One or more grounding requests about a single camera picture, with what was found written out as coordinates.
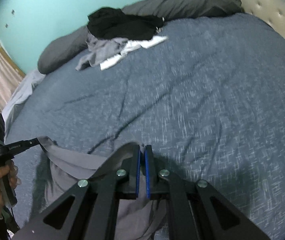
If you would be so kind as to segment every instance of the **gray pillow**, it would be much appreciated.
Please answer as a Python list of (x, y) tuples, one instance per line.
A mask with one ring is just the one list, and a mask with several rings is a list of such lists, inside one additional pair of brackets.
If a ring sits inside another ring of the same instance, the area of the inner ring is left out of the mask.
[(155, 15), (165, 21), (242, 12), (241, 0), (143, 0), (122, 8), (125, 14)]
[(82, 26), (73, 33), (52, 41), (42, 52), (38, 60), (38, 70), (42, 74), (49, 74), (87, 49), (88, 30)]

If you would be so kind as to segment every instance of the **gray bedsheet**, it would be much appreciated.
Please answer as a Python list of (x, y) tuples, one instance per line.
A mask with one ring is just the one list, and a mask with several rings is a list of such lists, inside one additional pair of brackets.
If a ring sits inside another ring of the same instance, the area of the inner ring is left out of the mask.
[[(271, 239), (285, 239), (285, 40), (247, 14), (168, 23), (169, 40), (113, 68), (75, 70), (81, 52), (47, 75), (7, 142), (47, 135), (108, 156), (151, 144), (183, 178), (207, 179)], [(49, 177), (35, 147), (15, 158), (22, 226), (39, 212)], [(156, 239), (168, 236), (166, 223)]]

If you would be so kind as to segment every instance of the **gray fabric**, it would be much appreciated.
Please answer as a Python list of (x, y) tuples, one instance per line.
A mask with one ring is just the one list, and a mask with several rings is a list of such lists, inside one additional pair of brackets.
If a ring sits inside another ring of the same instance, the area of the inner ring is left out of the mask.
[(39, 72), (49, 74), (86, 49), (87, 33), (87, 26), (82, 26), (71, 34), (52, 41), (39, 57)]
[(242, 12), (241, 0), (143, 0), (122, 8), (126, 14), (155, 15), (165, 21), (180, 18), (223, 17)]
[[(56, 146), (48, 137), (38, 137), (44, 152), (51, 160), (52, 179), (45, 188), (46, 206), (50, 205), (79, 179), (102, 177), (121, 167), (124, 159), (132, 157), (132, 146), (127, 143), (109, 158), (78, 153)], [(115, 240), (148, 240), (155, 233), (166, 213), (164, 201), (150, 201), (146, 194), (146, 177), (140, 174), (139, 196), (136, 200), (120, 200)]]
[(111, 40), (97, 39), (88, 32), (86, 43), (89, 54), (80, 58), (76, 70), (83, 70), (89, 66), (94, 67), (106, 59), (119, 54), (126, 46), (128, 39), (114, 38)]
[(15, 89), (10, 100), (1, 112), (5, 122), (5, 138), (8, 135), (11, 125), (16, 120), (21, 109), (23, 109), (25, 102), (44, 78), (45, 75), (35, 69), (28, 73)]
[[(47, 75), (7, 142), (47, 135), (103, 157), (130, 141), (151, 144), (166, 168), (208, 180), (272, 240), (285, 239), (285, 40), (249, 14), (180, 19), (166, 42), (116, 68), (75, 70), (81, 52)], [(42, 208), (48, 158), (15, 156), (22, 185), (15, 218)], [(167, 239), (168, 227), (155, 239)]]

